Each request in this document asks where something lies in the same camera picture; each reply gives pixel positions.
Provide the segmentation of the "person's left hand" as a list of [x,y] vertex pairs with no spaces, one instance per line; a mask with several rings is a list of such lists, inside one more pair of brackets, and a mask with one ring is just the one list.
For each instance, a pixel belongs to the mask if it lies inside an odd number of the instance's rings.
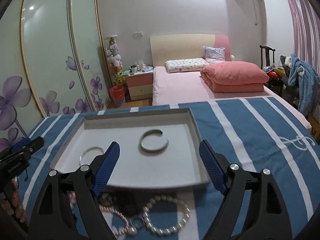
[[26,220],[27,214],[23,208],[22,201],[21,201],[20,196],[17,192],[17,189],[18,189],[17,183],[14,179],[11,180],[11,183],[14,187],[14,191],[12,194],[12,204],[15,207],[15,215],[20,220],[21,223],[24,223]]

